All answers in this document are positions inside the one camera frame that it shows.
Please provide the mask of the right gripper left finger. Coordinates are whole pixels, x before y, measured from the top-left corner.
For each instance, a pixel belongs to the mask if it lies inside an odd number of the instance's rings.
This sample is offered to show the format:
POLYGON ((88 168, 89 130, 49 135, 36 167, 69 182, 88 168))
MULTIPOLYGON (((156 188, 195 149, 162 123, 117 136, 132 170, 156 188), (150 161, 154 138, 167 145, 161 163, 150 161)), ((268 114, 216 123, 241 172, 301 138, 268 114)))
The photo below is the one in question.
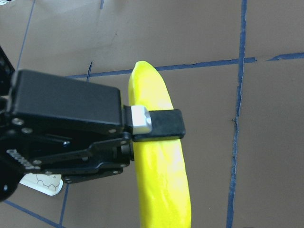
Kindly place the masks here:
POLYGON ((23 133, 74 138, 113 138, 129 133, 135 142, 181 139, 181 111, 149 111, 124 105, 118 88, 30 70, 7 82, 7 119, 23 133))

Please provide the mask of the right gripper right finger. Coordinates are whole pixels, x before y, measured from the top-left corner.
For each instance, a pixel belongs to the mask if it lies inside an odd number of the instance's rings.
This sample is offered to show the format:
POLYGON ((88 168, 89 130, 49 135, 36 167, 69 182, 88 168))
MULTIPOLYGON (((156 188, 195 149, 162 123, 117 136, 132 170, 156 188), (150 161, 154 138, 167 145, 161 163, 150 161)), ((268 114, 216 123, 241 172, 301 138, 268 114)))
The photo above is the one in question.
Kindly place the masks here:
POLYGON ((65 183, 80 183, 121 174, 132 159, 132 137, 123 132, 76 145, 73 141, 46 143, 28 155, 25 173, 60 174, 65 183))

